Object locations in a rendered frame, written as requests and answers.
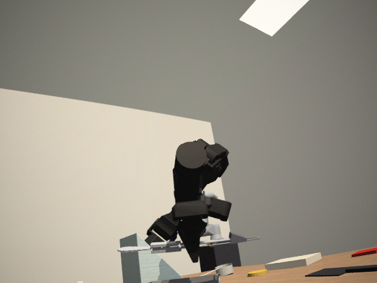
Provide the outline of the red spatula with wooden handle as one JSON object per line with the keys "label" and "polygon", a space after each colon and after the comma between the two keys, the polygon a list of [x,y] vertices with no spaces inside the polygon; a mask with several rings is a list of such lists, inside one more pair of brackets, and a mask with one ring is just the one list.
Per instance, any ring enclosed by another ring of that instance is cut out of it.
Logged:
{"label": "red spatula with wooden handle", "polygon": [[374,254],[374,253],[377,253],[377,248],[372,248],[372,249],[366,249],[366,250],[362,250],[362,251],[357,251],[354,254],[352,254],[351,256],[352,257],[356,257],[356,256],[362,256],[362,255]]}

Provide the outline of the yellow flat disc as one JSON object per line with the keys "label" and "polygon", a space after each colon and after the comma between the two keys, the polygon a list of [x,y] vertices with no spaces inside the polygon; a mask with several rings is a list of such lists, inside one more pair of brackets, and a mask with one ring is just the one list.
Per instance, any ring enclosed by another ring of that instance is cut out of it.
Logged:
{"label": "yellow flat disc", "polygon": [[264,274],[267,274],[267,269],[262,269],[262,270],[258,270],[258,271],[252,271],[252,272],[248,272],[248,277],[257,277],[257,276],[260,276],[260,275],[264,275]]}

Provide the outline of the cream flat rectangular block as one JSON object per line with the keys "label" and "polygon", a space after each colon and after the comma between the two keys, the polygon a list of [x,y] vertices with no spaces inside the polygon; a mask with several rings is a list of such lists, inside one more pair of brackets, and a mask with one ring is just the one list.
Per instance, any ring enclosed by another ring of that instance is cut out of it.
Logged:
{"label": "cream flat rectangular block", "polygon": [[265,265],[269,270],[295,268],[299,266],[308,266],[318,260],[322,259],[321,253],[309,254],[304,256],[297,256],[292,258],[280,259]]}

